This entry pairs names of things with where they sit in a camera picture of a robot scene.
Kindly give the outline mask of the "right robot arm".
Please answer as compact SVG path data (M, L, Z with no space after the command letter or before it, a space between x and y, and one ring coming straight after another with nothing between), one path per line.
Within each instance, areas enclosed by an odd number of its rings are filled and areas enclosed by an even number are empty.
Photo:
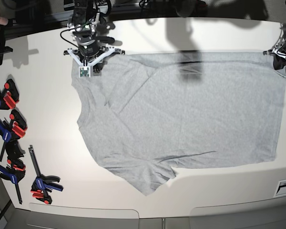
M80 77L100 74L106 59L112 55L125 54L124 50L114 47L115 39L105 36L112 29L106 17L111 13L109 0L75 0L73 15L69 18L67 29L75 44L63 52L69 55L79 66Z

